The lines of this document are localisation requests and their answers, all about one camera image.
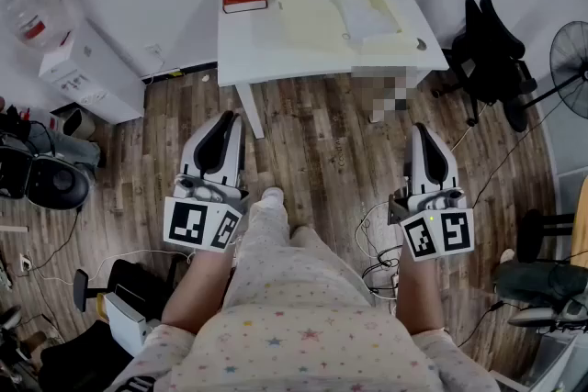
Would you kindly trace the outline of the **person's right forearm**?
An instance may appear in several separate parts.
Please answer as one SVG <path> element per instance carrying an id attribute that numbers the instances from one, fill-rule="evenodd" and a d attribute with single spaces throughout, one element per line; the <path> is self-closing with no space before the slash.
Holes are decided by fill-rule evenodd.
<path id="1" fill-rule="evenodd" d="M 416 262 L 408 248 L 401 250 L 396 317 L 411 335 L 445 327 L 435 260 Z"/>

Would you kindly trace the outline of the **black round device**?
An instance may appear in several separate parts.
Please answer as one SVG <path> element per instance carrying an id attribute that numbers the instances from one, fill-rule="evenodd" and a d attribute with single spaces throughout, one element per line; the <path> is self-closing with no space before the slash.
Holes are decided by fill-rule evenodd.
<path id="1" fill-rule="evenodd" d="M 90 182 L 77 167 L 45 155 L 32 160 L 26 188 L 30 203 L 52 210 L 76 209 L 89 192 Z"/>

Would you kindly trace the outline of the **white appliance box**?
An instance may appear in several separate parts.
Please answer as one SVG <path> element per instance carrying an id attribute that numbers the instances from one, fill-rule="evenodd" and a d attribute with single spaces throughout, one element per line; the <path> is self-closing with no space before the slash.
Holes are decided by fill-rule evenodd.
<path id="1" fill-rule="evenodd" d="M 39 77 L 110 124 L 144 116 L 145 84 L 85 20 L 44 55 Z"/>

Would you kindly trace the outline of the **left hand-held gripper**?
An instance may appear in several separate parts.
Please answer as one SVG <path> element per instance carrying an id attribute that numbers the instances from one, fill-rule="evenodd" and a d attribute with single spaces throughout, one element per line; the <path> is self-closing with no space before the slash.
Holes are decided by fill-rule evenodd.
<path id="1" fill-rule="evenodd" d="M 243 117 L 232 111 L 209 119 L 187 140 L 181 174 L 164 201 L 164 241 L 195 250 L 227 250 L 249 198 L 248 191 L 237 187 L 243 153 Z M 221 184 L 203 179 L 220 179 Z"/>

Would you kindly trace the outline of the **beige waste bin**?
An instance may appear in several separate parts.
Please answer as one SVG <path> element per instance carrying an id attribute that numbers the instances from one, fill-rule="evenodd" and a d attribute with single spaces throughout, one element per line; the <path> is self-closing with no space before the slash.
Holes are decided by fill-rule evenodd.
<path id="1" fill-rule="evenodd" d="M 75 109 L 63 122 L 62 132 L 80 140 L 89 140 L 95 131 L 94 120 L 81 108 Z"/>

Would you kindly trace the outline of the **black standing fan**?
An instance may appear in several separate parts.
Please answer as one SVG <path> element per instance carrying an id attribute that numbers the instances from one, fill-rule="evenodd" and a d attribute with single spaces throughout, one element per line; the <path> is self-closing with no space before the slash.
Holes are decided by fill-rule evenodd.
<path id="1" fill-rule="evenodd" d="M 558 95 L 570 111 L 588 119 L 588 22 L 572 21 L 558 30 L 550 47 L 549 67 L 553 88 L 523 109 Z"/>

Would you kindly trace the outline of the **yellow wooden board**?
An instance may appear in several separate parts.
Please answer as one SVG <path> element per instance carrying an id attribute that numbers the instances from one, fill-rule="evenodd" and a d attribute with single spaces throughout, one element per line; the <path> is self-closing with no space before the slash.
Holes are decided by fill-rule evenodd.
<path id="1" fill-rule="evenodd" d="M 574 217 L 570 262 L 588 269 L 588 175 L 583 180 Z"/>

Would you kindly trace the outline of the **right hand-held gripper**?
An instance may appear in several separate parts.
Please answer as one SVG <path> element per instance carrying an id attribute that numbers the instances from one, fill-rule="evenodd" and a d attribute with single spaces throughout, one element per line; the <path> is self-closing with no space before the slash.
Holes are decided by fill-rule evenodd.
<path id="1" fill-rule="evenodd" d="M 422 123 L 414 124 L 407 138 L 404 176 L 411 193 L 423 193 L 426 179 L 439 189 L 389 198 L 388 223 L 400 227 L 412 258 L 421 262 L 473 251 L 473 210 L 455 188 L 457 161 L 447 144 Z"/>

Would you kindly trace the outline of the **white table leg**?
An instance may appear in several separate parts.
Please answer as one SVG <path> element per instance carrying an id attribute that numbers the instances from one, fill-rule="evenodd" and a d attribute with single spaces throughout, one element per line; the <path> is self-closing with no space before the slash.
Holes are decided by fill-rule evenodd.
<path id="1" fill-rule="evenodd" d="M 236 84 L 236 91 L 241 99 L 243 110 L 249 120 L 250 126 L 257 140 L 263 139 L 265 133 L 254 100 L 252 87 L 249 84 Z"/>

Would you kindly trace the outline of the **person's star-print clothing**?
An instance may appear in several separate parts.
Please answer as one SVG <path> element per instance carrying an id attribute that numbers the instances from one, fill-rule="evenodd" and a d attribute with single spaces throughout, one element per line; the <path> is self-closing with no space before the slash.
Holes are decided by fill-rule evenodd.
<path id="1" fill-rule="evenodd" d="M 411 335 L 283 192 L 249 211 L 216 315 L 197 334 L 162 322 L 106 392 L 500 392 L 442 330 Z"/>

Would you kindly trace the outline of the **person's left forearm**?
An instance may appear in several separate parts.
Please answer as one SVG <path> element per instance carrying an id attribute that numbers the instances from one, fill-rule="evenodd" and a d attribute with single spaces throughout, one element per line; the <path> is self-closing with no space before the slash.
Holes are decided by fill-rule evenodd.
<path id="1" fill-rule="evenodd" d="M 197 334 L 216 315 L 229 282 L 235 247 L 226 252 L 198 251 L 167 301 L 161 322 Z"/>

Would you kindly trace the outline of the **clear plastic bag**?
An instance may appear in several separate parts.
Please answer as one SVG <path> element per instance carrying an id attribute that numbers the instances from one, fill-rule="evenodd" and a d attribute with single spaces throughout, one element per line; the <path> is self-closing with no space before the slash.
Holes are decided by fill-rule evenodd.
<path id="1" fill-rule="evenodd" d="M 19 42 L 42 53 L 60 48 L 85 20 L 84 0 L 3 0 L 0 6 Z"/>

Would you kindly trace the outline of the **black office chair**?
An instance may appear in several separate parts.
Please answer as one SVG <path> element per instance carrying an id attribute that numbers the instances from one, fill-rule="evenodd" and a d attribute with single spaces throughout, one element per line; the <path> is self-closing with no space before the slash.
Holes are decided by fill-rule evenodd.
<path id="1" fill-rule="evenodd" d="M 443 53 L 457 82 L 433 90 L 433 97 L 465 91 L 473 113 L 467 119 L 471 127 L 479 122 L 479 102 L 488 106 L 500 102 L 511 128 L 526 130 L 528 119 L 521 97 L 535 91 L 537 81 L 523 60 L 525 45 L 504 25 L 492 0 L 465 0 L 465 27 Z"/>

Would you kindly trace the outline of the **white A4 paper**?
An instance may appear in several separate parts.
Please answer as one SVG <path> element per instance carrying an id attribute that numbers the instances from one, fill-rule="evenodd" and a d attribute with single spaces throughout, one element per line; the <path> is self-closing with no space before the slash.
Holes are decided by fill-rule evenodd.
<path id="1" fill-rule="evenodd" d="M 351 40 L 362 41 L 401 31 L 384 0 L 337 0 L 337 4 Z"/>

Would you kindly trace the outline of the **pale yellow desk mat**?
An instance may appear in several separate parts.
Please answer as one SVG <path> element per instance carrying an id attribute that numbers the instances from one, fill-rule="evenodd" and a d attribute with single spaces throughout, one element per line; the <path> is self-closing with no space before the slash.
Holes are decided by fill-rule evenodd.
<path id="1" fill-rule="evenodd" d="M 418 48 L 418 39 L 395 6 L 384 0 L 401 31 L 354 41 L 347 33 L 337 0 L 277 0 L 288 42 L 304 50 L 339 55 L 392 55 Z"/>

